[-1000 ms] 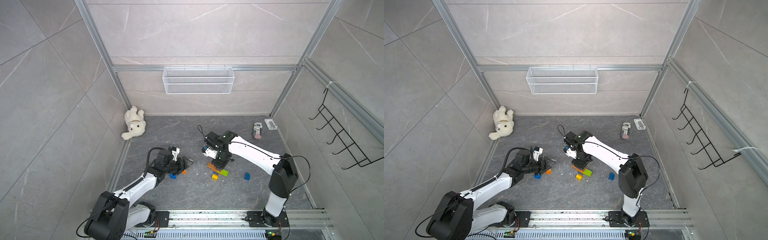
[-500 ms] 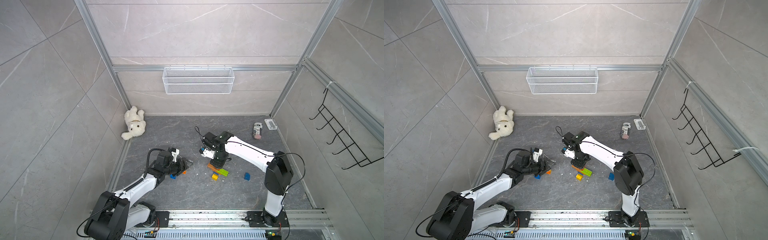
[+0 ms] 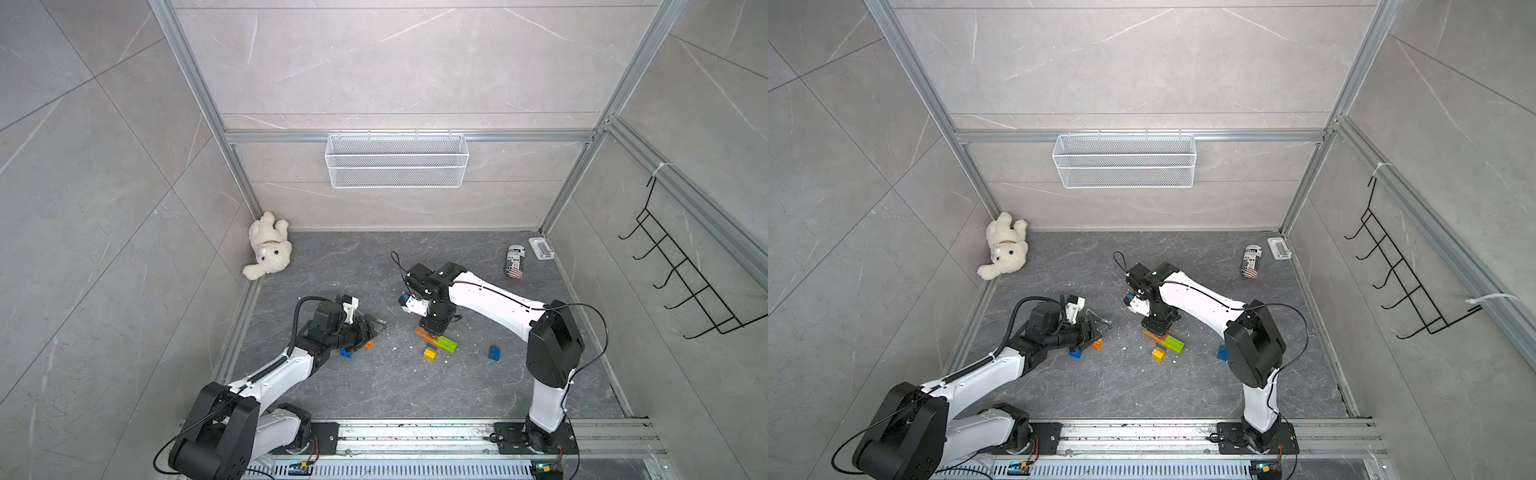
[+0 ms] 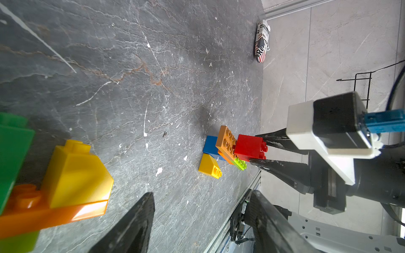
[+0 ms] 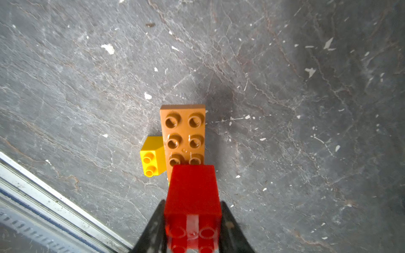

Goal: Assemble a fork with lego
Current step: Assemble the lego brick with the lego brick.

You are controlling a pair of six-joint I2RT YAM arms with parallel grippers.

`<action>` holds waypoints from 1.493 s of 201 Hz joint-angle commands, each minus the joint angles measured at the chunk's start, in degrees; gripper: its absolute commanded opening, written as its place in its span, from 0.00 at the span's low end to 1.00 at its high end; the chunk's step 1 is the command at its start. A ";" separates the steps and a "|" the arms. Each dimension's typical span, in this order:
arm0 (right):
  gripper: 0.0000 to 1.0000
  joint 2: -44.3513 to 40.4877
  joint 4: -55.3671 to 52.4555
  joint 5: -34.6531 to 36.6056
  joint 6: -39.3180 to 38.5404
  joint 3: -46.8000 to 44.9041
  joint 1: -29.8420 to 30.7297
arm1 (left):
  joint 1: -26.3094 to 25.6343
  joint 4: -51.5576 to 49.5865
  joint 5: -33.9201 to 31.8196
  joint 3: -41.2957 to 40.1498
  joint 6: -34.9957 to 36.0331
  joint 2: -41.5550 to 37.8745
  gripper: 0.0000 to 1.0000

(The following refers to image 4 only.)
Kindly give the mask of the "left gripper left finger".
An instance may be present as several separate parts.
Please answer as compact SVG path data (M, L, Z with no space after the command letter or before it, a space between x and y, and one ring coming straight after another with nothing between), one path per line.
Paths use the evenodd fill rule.
M147 192L89 252L146 253L154 214L154 194Z

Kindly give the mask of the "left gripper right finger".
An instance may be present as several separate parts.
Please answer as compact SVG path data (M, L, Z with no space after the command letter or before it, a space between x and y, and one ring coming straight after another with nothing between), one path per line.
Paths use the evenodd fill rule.
M258 190L247 204L245 223L254 232L255 253L318 253Z

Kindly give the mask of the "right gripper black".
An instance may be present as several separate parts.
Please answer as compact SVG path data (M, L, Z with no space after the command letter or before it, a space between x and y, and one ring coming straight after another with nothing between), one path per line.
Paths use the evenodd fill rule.
M308 155L304 163L250 159L250 163L274 175L301 194L313 194L313 207L330 215L345 212L347 185L332 167L316 152L300 150L287 136L286 128L256 135L267 146Z

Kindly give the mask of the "red lego brick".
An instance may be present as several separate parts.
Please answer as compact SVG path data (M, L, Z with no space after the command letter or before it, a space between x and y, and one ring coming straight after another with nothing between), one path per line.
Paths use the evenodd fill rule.
M251 159L266 160L265 153L268 151L266 142L261 137L239 135L235 145L235 155L249 162Z

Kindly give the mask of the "light green lego plate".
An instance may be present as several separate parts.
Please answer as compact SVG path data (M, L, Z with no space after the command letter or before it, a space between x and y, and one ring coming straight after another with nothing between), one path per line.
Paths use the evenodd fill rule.
M247 164L244 160L240 160L239 158L235 158L233 161L234 165L241 171L247 169Z

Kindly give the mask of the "brown lego plate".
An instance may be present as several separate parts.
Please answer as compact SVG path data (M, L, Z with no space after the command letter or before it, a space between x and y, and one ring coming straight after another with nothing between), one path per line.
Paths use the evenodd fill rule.
M234 161L236 158L235 145L236 138L226 125L222 125L218 133L216 148L226 155L228 159Z

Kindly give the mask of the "orange 2x4 lego plate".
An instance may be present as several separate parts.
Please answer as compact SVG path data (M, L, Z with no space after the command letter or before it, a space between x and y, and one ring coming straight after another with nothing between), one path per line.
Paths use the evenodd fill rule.
M33 184L14 186L1 215L1 238L39 231L105 214L108 201L50 208L46 195Z

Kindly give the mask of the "dark green lego brick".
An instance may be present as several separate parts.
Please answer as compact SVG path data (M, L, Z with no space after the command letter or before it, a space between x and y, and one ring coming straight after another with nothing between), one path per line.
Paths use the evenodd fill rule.
M1 212L6 207L35 135L27 123L27 118L1 113Z

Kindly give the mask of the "lime green lego plate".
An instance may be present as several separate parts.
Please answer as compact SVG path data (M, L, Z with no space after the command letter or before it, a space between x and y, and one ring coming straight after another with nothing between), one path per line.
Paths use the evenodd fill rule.
M35 249L40 231L1 239L1 253L30 253Z

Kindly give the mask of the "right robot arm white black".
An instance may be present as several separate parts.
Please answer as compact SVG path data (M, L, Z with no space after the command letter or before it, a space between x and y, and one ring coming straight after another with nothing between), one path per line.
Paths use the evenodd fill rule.
M393 100L405 80L401 71L386 109L368 112L352 91L289 107L285 129L262 134L266 147L308 156L308 163L250 159L296 191L313 195L315 208L335 215L346 210L346 198L381 203L396 222L395 207L405 205L405 144L385 145L383 133L404 132L405 111Z

